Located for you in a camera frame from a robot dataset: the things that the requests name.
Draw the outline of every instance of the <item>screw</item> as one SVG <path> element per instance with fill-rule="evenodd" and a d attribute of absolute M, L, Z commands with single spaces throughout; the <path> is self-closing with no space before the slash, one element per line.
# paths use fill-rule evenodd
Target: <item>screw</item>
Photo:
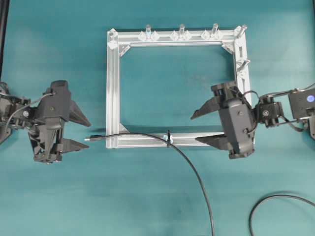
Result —
<path fill-rule="evenodd" d="M 263 111 L 263 112 L 262 112 L 262 115 L 263 115 L 264 117 L 269 116 L 269 111 L 267 111 L 267 110 Z"/>
<path fill-rule="evenodd" d="M 114 40 L 114 37 L 115 37 L 114 32 L 110 32 L 110 33 L 109 33 L 109 37 L 110 37 L 112 40 Z"/>
<path fill-rule="evenodd" d="M 30 114 L 28 111 L 23 111 L 23 116 L 28 117 Z"/>

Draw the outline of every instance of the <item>cable clip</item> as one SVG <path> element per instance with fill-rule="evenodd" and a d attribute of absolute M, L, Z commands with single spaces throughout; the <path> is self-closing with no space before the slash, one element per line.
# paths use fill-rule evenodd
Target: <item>cable clip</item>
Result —
<path fill-rule="evenodd" d="M 173 136 L 171 135 L 171 131 L 167 131 L 167 135 L 163 135 L 163 139 L 167 141 L 167 147 L 169 148 L 170 144 L 173 144 Z"/>

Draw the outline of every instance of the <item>black cable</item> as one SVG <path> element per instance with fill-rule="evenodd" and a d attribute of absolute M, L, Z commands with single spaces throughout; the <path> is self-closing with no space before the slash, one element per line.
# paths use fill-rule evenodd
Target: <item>black cable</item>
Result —
<path fill-rule="evenodd" d="M 0 80 L 2 76 L 4 40 L 10 0 L 0 0 Z"/>
<path fill-rule="evenodd" d="M 303 90 L 308 90 L 308 89 L 310 89 L 310 88 L 312 88 L 312 87 L 314 87 L 315 86 L 315 83 L 314 84 L 311 84 L 310 86 L 308 86 L 308 87 L 306 87 L 306 88 L 304 88 Z"/>
<path fill-rule="evenodd" d="M 242 100 L 243 100 L 243 101 L 244 101 L 244 98 L 245 98 L 246 94 L 248 94 L 248 93 L 254 93 L 254 94 L 256 94 L 256 96 L 257 96 L 257 98 L 258 98 L 258 103 L 257 103 L 256 106 L 255 106 L 255 109 L 256 109 L 256 123 L 255 123 L 255 126 L 253 127 L 253 129 L 250 130 L 250 131 L 248 131 L 248 134 L 251 134 L 251 133 L 255 132 L 255 130 L 256 130 L 257 127 L 258 127 L 260 99 L 259 99 L 259 95 L 258 95 L 258 93 L 257 93 L 256 91 L 254 91 L 254 90 L 249 90 L 249 91 L 244 92 L 244 94 L 243 94 L 243 96 L 242 96 Z"/>
<path fill-rule="evenodd" d="M 315 0 L 313 0 L 312 2 L 313 2 L 313 11 L 314 11 L 314 15 L 315 15 Z"/>
<path fill-rule="evenodd" d="M 289 94 L 291 92 L 292 92 L 292 90 L 287 90 L 287 91 L 282 91 L 282 92 L 270 92 L 270 93 L 262 95 L 260 98 L 264 98 L 264 97 L 268 97 L 268 96 L 272 96 L 272 97 L 274 97 L 274 96 L 282 96 L 282 95 Z"/>
<path fill-rule="evenodd" d="M 194 173 L 197 176 L 197 179 L 199 181 L 203 196 L 206 200 L 206 204 L 208 207 L 208 213 L 209 213 L 209 217 L 210 217 L 210 226 L 211 226 L 211 234 L 212 236 L 215 236 L 215 227 L 214 227 L 214 222 L 213 222 L 213 216 L 212 216 L 212 210 L 211 210 L 211 206 L 210 206 L 210 202 L 209 202 L 209 198 L 205 189 L 205 186 L 201 180 L 201 177 L 197 171 L 197 169 L 194 167 L 193 163 L 189 160 L 189 158 L 181 151 L 179 150 L 175 145 L 169 143 L 168 141 L 159 138 L 157 136 L 151 135 L 151 134 L 144 134 L 144 133 L 121 133 L 121 134 L 112 134 L 112 135 L 107 135 L 107 136 L 102 136 L 102 135 L 92 135 L 88 138 L 85 139 L 85 141 L 100 141 L 100 140 L 105 140 L 107 138 L 112 138 L 112 137 L 117 137 L 117 136 L 124 136 L 124 135 L 141 135 L 141 136 L 146 136 L 146 137 L 150 137 L 156 140 L 160 140 L 161 142 L 169 145 L 170 147 L 174 148 L 190 165 L 190 167 L 192 168 L 192 170 L 194 171 Z"/>
<path fill-rule="evenodd" d="M 6 133 L 7 133 L 7 130 L 8 130 L 8 128 L 9 128 L 10 121 L 12 120 L 12 118 L 14 117 L 15 114 L 17 114 L 18 112 L 24 110 L 25 108 L 27 108 L 27 107 L 29 107 L 29 106 L 31 106 L 31 105 L 37 103 L 37 102 L 40 102 L 44 97 L 53 96 L 53 95 L 55 95 L 55 94 L 56 94 L 55 92 L 44 94 L 44 95 L 42 95 L 39 99 L 35 100 L 34 102 L 30 102 L 29 104 L 27 104 L 27 105 L 25 105 L 25 106 L 23 106 L 23 107 L 20 107 L 19 109 L 17 109 L 16 111 L 14 111 L 14 112 L 10 115 L 9 119 L 8 119 L 8 120 L 6 121 L 6 123 L 5 123 L 3 135 L 2 135 L 2 137 L 0 138 L 0 140 L 5 138 L 5 135 L 6 135 Z"/>
<path fill-rule="evenodd" d="M 294 124 L 292 124 L 293 122 L 296 122 L 295 120 L 294 121 L 290 121 L 288 118 L 284 117 L 284 116 L 281 116 L 280 118 L 284 119 L 285 122 L 290 125 L 290 127 L 292 129 L 294 129 L 295 131 L 297 132 L 303 132 L 305 130 L 305 128 L 300 128 L 300 127 L 296 127 Z"/>
<path fill-rule="evenodd" d="M 311 202 L 311 201 L 309 201 L 309 200 L 307 200 L 305 198 L 301 198 L 301 197 L 294 196 L 294 195 L 289 195 L 289 194 L 275 194 L 275 195 L 270 195 L 268 197 L 262 198 L 254 205 L 254 207 L 251 210 L 250 216 L 249 216 L 249 229 L 250 229 L 251 236 L 254 236 L 254 233 L 253 233 L 253 230 L 252 230 L 252 217 L 253 217 L 256 209 L 263 202 L 265 202 L 265 201 L 267 201 L 269 199 L 272 199 L 272 198 L 292 198 L 292 199 L 297 199 L 297 200 L 303 201 L 303 202 L 308 203 L 308 204 L 310 204 L 310 205 L 315 207 L 315 203 L 313 203 L 313 202 Z"/>

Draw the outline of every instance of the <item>metal rectangular frame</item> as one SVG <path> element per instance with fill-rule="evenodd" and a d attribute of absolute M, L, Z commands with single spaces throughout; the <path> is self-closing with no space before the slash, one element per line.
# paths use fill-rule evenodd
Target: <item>metal rectangular frame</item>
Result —
<path fill-rule="evenodd" d="M 250 90 L 250 78 L 247 58 L 246 25 L 232 30 L 219 30 L 218 24 L 211 29 L 186 30 L 183 24 L 178 30 L 151 31 L 146 25 L 143 31 L 117 32 L 111 29 L 107 32 L 107 84 L 106 84 L 106 134 L 129 132 L 120 123 L 120 57 L 132 47 L 160 46 L 222 46 L 233 55 L 234 75 L 241 92 Z M 251 103 L 251 95 L 246 99 Z M 196 137 L 218 135 L 222 132 L 204 133 L 172 133 L 172 143 L 177 146 L 205 146 L 195 140 Z M 165 134 L 154 134 L 165 138 Z M 107 148 L 164 147 L 166 144 L 143 136 L 125 135 L 107 139 Z"/>

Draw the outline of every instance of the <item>teal surface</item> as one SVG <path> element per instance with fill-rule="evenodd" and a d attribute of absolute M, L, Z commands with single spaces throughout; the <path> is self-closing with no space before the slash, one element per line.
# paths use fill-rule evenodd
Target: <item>teal surface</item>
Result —
<path fill-rule="evenodd" d="M 314 82 L 312 7 L 311 0 L 13 0 L 2 79 L 12 94 L 32 100 L 53 80 L 68 80 L 73 100 L 93 124 L 66 124 L 65 137 L 81 141 L 104 133 L 109 29 L 247 24 L 251 85 L 264 94 Z M 212 96 L 210 85 L 233 78 L 231 63 L 215 47 L 131 49 L 121 65 L 123 123 L 133 131 L 219 125 L 217 114 L 189 118 Z M 315 200 L 315 142 L 308 134 L 260 126 L 255 149 L 249 158 L 232 161 L 211 147 L 182 148 L 205 182 L 218 236 L 249 235 L 250 209 L 267 193 L 290 191 Z M 314 221 L 314 209 L 303 203 L 271 200 L 258 210 L 253 227 L 256 236 L 309 236 Z M 33 162 L 26 131 L 0 146 L 1 236 L 209 232 L 197 179 L 171 149 L 108 150 L 98 142 L 46 166 Z"/>

